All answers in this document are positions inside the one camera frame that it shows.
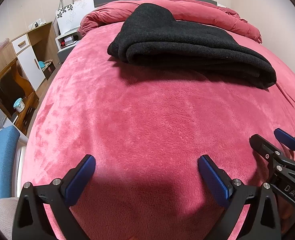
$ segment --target blue cushion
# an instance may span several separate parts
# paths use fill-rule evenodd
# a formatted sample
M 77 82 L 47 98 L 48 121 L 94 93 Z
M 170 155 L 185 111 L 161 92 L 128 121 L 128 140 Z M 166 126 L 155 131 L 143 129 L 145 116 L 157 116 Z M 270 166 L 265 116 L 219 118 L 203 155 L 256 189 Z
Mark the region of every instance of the blue cushion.
M 12 172 L 19 137 L 13 125 L 0 131 L 0 198 L 12 195 Z

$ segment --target blue gripper pad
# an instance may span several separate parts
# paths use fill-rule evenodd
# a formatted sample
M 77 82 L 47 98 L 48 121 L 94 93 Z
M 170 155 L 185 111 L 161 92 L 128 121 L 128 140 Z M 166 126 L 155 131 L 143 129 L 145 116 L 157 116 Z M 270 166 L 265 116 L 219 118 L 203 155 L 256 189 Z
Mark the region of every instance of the blue gripper pad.
M 228 178 L 227 174 L 220 170 L 208 155 L 203 155 L 198 159 L 198 168 L 218 205 L 228 207 L 233 187 L 227 181 L 224 183 L 218 173 L 222 173 L 225 176 L 223 178 L 225 180 Z
M 276 128 L 274 130 L 274 136 L 279 142 L 283 143 L 290 150 L 295 151 L 295 138 L 293 136 L 289 135 L 287 132 L 284 132 L 280 128 Z
M 92 178 L 95 171 L 95 165 L 95 158 L 92 155 L 86 155 L 76 168 L 69 170 L 66 174 L 65 177 L 68 177 L 68 180 L 71 179 L 70 183 L 63 189 L 64 202 L 67 207 L 76 204 L 86 184 Z

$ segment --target pink blanket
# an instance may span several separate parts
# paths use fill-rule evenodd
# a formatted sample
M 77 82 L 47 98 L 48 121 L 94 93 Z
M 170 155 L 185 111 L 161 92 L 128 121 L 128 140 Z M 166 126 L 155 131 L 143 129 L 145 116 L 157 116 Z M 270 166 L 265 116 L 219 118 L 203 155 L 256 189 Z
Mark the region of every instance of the pink blanket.
M 261 185 L 267 164 L 249 137 L 259 133 L 282 149 L 273 130 L 295 136 L 295 74 L 234 33 L 271 62 L 276 85 L 260 90 L 220 75 L 127 65 L 106 53 L 121 27 L 88 32 L 62 65 L 33 125 L 22 182 L 50 183 L 92 154 L 96 171 L 71 208 L 90 239 L 203 239 L 222 208 L 198 173 L 198 157 L 208 154 L 231 178 Z
M 176 20 L 213 25 L 262 43 L 260 32 L 238 13 L 229 8 L 195 0 L 122 0 L 110 2 L 87 14 L 78 31 L 86 35 L 102 25 L 123 22 L 142 3 L 154 3 L 167 8 Z

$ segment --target white bucket with blue lid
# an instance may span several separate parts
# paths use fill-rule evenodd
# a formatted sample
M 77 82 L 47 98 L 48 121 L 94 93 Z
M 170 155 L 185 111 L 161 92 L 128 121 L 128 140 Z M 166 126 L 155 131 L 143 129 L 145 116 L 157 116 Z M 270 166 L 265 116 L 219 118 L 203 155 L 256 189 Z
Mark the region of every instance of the white bucket with blue lid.
M 18 100 L 15 101 L 13 107 L 20 113 L 23 111 L 25 104 L 23 102 L 22 98 L 19 98 Z

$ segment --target drawer handle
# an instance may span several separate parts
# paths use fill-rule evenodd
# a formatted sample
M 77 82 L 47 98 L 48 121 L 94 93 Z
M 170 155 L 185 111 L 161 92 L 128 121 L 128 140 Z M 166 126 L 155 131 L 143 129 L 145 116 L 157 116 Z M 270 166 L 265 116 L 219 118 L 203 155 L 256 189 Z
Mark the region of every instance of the drawer handle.
M 19 47 L 23 46 L 24 44 L 26 44 L 26 41 L 22 41 L 18 44 Z
M 35 61 L 37 68 L 40 69 L 39 64 L 37 63 L 36 59 L 34 59 L 34 61 Z

